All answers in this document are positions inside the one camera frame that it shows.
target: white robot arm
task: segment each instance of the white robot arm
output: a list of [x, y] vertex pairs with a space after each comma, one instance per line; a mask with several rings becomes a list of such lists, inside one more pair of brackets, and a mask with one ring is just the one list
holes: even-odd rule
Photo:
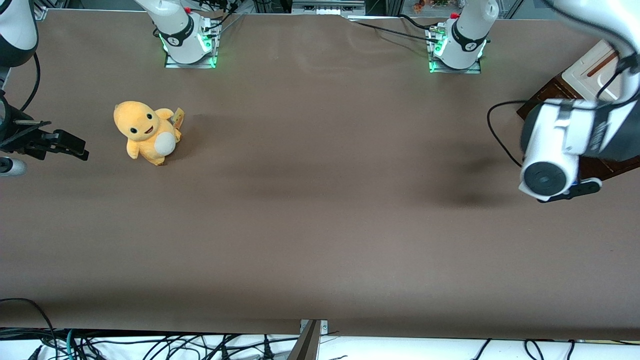
[[455, 70], [471, 67], [486, 45], [486, 37], [499, 12], [496, 0], [469, 1], [460, 17], [444, 22], [445, 40], [434, 55]]
[[0, 67], [27, 62], [38, 47], [33, 1], [0, 0]]
[[544, 2], [569, 25], [604, 38], [617, 50], [622, 83], [615, 102], [554, 99], [527, 116], [520, 189], [548, 202], [600, 189], [599, 179], [579, 178], [579, 156], [623, 161], [640, 154], [640, 1]]
[[[35, 56], [38, 46], [38, 29], [33, 17], [33, 0], [0, 0], [0, 67], [16, 67], [36, 59], [39, 79], [39, 62]], [[87, 160], [89, 152], [84, 140], [64, 131], [48, 133], [42, 129], [49, 121], [39, 121], [24, 113], [35, 95], [38, 81], [29, 100], [20, 109], [12, 106], [0, 90], [0, 151], [29, 155], [44, 160], [48, 152], [61, 152]], [[0, 176], [19, 176], [26, 171], [26, 164], [19, 159], [0, 158]]]
[[190, 64], [212, 51], [205, 37], [213, 35], [211, 20], [187, 13], [179, 3], [168, 0], [135, 0], [142, 6], [160, 32], [166, 52], [178, 63]]

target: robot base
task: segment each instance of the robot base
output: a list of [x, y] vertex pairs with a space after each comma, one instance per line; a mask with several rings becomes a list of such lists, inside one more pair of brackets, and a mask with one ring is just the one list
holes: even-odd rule
[[164, 52], [166, 53], [166, 58], [164, 60], [164, 67], [167, 69], [215, 69], [218, 64], [218, 48], [220, 47], [220, 33], [222, 32], [222, 26], [219, 25], [219, 23], [219, 20], [204, 19], [205, 27], [215, 28], [202, 33], [201, 39], [203, 47], [211, 49], [202, 59], [190, 64], [179, 63], [169, 56], [165, 47]]
[[444, 64], [444, 62], [442, 62], [440, 58], [435, 56], [434, 53], [436, 51], [436, 48], [442, 46], [443, 33], [439, 31], [439, 29], [442, 29], [443, 26], [444, 23], [440, 22], [437, 26], [432, 26], [431, 29], [424, 31], [424, 34], [427, 38], [438, 40], [437, 43], [427, 41], [427, 53], [429, 54], [429, 72], [446, 72], [450, 74], [480, 74], [480, 60], [476, 60], [476, 62], [468, 69], [458, 70], [448, 67]]

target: plush toy arm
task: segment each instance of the plush toy arm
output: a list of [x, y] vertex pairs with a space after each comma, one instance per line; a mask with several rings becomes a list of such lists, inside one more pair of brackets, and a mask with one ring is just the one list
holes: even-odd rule
[[158, 115], [160, 119], [169, 120], [173, 116], [173, 111], [171, 111], [171, 109], [164, 109], [164, 108], [158, 109], [156, 110], [156, 115]]
[[132, 159], [138, 158], [139, 151], [140, 150], [138, 149], [138, 144], [136, 142], [127, 140], [127, 154], [129, 154]]

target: plush toy foot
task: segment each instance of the plush toy foot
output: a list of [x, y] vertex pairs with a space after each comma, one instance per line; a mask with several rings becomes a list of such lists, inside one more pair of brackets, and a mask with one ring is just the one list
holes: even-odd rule
[[155, 166], [164, 165], [164, 158], [149, 160], [149, 162]]

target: metal mounting plate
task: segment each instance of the metal mounting plate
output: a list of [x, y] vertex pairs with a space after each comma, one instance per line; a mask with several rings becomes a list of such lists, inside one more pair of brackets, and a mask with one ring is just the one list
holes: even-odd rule
[[[305, 330], [309, 320], [300, 320], [300, 334]], [[329, 320], [320, 320], [320, 335], [327, 335], [329, 333]]]

